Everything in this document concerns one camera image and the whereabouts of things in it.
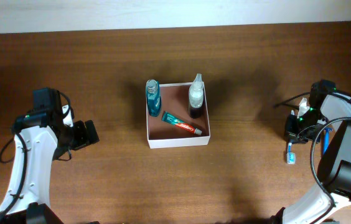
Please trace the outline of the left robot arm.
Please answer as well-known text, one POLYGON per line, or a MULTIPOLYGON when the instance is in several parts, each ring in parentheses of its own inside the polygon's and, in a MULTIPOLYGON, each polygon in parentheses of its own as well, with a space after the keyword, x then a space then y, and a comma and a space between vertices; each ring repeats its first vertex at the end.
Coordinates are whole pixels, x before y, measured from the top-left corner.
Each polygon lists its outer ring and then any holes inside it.
POLYGON ((12 125, 16 148, 0 223, 61 223, 50 207, 52 163, 100 140, 92 120, 73 120, 65 97, 53 88, 35 90, 33 108, 12 125))

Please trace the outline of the blue disposable razor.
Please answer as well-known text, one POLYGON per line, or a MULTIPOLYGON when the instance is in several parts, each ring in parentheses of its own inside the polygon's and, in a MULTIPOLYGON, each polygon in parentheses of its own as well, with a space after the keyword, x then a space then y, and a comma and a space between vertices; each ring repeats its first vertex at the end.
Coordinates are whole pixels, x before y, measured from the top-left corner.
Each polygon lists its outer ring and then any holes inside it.
POLYGON ((324 155, 329 147, 330 133, 333 131, 332 128, 324 129, 324 138, 323 138, 323 147, 322 147, 322 155, 324 155))

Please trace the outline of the blue white toothbrush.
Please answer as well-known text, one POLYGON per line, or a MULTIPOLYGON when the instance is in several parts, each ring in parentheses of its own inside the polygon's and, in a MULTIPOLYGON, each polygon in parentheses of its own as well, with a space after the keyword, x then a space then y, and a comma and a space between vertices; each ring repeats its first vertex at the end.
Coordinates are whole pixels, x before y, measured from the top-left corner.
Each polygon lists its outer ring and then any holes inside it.
POLYGON ((295 164, 296 163, 296 155, 291 150, 292 142, 288 142, 287 144, 287 151, 286 151, 286 162, 288 164, 295 164))

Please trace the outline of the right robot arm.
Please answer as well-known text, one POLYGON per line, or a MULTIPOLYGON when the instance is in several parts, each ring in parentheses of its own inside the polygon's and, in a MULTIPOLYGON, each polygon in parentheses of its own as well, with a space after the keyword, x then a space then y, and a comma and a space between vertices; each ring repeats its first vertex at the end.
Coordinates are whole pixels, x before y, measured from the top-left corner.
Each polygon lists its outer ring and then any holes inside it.
POLYGON ((351 205, 351 94, 329 80, 301 93, 285 124, 286 161, 293 144, 311 142, 310 169, 315 185, 295 204, 282 208, 270 223, 322 223, 351 205))

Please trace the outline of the green toothpaste tube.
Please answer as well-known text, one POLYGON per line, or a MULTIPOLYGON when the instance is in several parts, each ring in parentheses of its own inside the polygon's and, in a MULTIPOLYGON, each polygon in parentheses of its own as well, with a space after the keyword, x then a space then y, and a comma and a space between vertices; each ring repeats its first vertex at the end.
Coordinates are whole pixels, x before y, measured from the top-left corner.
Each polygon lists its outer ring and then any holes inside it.
POLYGON ((193 134, 196 134, 199 136, 202 135, 202 130, 200 130, 199 128, 193 127, 191 124, 184 122, 183 120, 179 119, 178 117, 174 116, 173 114, 170 114, 167 111, 165 111, 164 114, 162 115, 162 121, 169 123, 173 126, 177 126, 177 127, 184 129, 190 133, 193 133, 193 134))

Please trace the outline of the teal mouthwash bottle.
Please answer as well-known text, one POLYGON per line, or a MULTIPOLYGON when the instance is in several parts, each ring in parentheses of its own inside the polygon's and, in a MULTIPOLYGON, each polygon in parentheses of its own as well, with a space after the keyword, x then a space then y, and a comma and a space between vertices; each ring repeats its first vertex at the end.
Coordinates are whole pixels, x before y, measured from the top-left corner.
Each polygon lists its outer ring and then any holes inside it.
POLYGON ((157 117, 161 112, 161 94, 159 82, 148 80, 146 83, 146 101, 150 116, 157 117))

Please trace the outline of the clear spray bottle dark liquid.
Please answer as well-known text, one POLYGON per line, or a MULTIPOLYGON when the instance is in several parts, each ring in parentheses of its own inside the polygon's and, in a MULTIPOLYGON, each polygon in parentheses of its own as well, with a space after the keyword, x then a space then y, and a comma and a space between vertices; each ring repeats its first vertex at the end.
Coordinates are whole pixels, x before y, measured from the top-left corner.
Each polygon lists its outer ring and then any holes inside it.
POLYGON ((198 73, 189 88, 189 115, 191 118, 199 118, 202 115, 204 102, 204 82, 202 74, 198 73))

